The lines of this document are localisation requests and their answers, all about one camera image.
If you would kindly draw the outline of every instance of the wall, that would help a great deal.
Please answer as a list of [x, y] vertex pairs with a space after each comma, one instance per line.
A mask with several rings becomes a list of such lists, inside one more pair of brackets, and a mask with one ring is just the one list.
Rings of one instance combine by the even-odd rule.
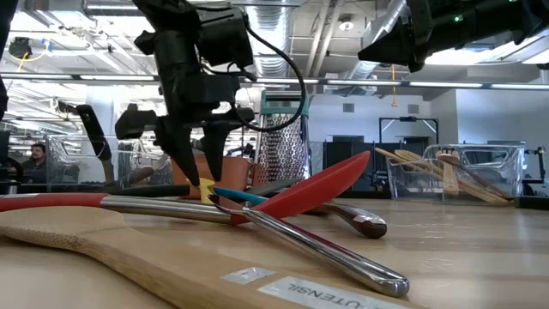
[[[392, 96], [383, 99], [373, 96], [316, 95], [309, 112], [310, 140], [331, 142], [334, 135], [364, 136], [365, 142], [379, 140], [380, 117], [406, 117], [408, 104], [418, 104], [418, 118], [429, 118], [430, 102], [418, 95], [400, 95], [398, 107], [392, 107]], [[343, 112], [343, 103], [354, 103], [354, 113]], [[433, 136], [423, 123], [400, 123], [395, 121], [384, 133], [384, 142], [398, 142], [402, 136]]]
[[440, 143], [458, 143], [457, 100], [455, 89], [439, 95], [431, 101], [431, 116], [438, 118]]
[[[549, 147], [547, 92], [461, 89], [456, 97], [460, 142], [510, 140], [524, 141], [527, 148]], [[539, 176], [537, 157], [528, 157], [526, 173]]]

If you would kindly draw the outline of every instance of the red silicone spatula head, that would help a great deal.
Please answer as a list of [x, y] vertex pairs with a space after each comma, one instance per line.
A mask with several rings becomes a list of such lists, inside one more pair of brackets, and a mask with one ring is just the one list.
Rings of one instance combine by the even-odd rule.
[[[286, 218], [314, 209], [331, 201], [350, 187], [364, 172], [369, 159], [370, 151], [357, 154], [299, 182], [254, 209], [275, 218]], [[234, 215], [231, 219], [232, 224], [246, 222], [241, 215]]]
[[100, 207], [105, 193], [42, 193], [0, 196], [0, 211], [51, 206]]

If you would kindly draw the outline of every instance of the black cable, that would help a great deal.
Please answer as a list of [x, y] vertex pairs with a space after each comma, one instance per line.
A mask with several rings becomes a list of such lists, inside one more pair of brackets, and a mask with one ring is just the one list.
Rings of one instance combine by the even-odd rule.
[[303, 80], [303, 76], [301, 75], [301, 72], [299, 72], [298, 66], [292, 61], [292, 59], [290, 57], [287, 56], [286, 53], [284, 53], [280, 49], [276, 48], [275, 46], [270, 44], [268, 41], [266, 41], [265, 39], [260, 37], [253, 30], [251, 30], [250, 24], [248, 22], [246, 22], [245, 25], [246, 25], [246, 30], [248, 30], [248, 32], [250, 33], [250, 35], [252, 37], [256, 38], [259, 42], [263, 43], [265, 46], [272, 49], [274, 52], [276, 52], [276, 54], [281, 56], [284, 60], [286, 60], [286, 62], [288, 62], [288, 64], [290, 64], [293, 71], [295, 72], [296, 77], [298, 78], [299, 86], [301, 87], [301, 101], [299, 102], [298, 110], [295, 112], [295, 114], [293, 114], [293, 116], [288, 121], [286, 121], [284, 124], [278, 124], [278, 125], [270, 127], [270, 128], [261, 128], [261, 127], [255, 126], [255, 125], [249, 123], [248, 121], [246, 121], [246, 119], [242, 118], [242, 116], [240, 116], [240, 114], [238, 113], [235, 103], [230, 103], [231, 108], [234, 109], [234, 111], [235, 111], [235, 113], [238, 117], [238, 120], [246, 128], [256, 130], [258, 132], [273, 132], [273, 131], [276, 131], [276, 130], [284, 129], [288, 125], [293, 124], [299, 118], [299, 116], [301, 116], [301, 112], [305, 108], [305, 101], [307, 100], [307, 89], [305, 87], [305, 81]]
[[232, 67], [234, 64], [236, 64], [236, 63], [235, 63], [234, 61], [231, 61], [231, 62], [229, 63], [229, 65], [227, 65], [227, 67], [226, 67], [226, 72], [227, 72], [227, 73], [231, 71], [231, 67]]
[[218, 71], [218, 70], [212, 70], [210, 69], [208, 66], [206, 65], [202, 65], [202, 68], [205, 69], [206, 71], [208, 72], [212, 72], [216, 75], [226, 75], [226, 76], [242, 76], [242, 77], [246, 77], [248, 78], [249, 80], [255, 82], [257, 81], [257, 77], [254, 76], [253, 74], [251, 74], [250, 72], [247, 72], [245, 70], [241, 70], [240, 72], [221, 72], [221, 71]]
[[224, 11], [232, 9], [232, 8], [207, 8], [207, 7], [195, 6], [195, 9], [203, 10], [203, 11], [206, 11], [206, 12], [224, 12]]

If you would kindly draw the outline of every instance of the stainless steel spatula handle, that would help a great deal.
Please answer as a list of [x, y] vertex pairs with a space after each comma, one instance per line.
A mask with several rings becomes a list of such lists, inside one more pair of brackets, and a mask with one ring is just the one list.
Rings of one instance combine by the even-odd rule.
[[244, 208], [239, 213], [249, 221], [333, 265], [379, 293], [402, 297], [408, 292], [410, 284], [406, 277], [357, 253], [341, 248], [289, 223], [277, 220], [262, 211]]

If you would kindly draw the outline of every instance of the wooden cutting board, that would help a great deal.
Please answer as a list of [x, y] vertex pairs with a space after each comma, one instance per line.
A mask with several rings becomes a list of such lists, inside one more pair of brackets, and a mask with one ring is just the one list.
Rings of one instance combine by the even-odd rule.
[[[122, 215], [105, 209], [65, 206], [8, 211], [0, 214], [0, 233], [88, 255], [180, 308], [303, 308], [311, 301], [329, 304], [325, 299], [417, 307], [362, 289], [173, 245], [127, 227]], [[321, 299], [319, 293], [330, 296]]]

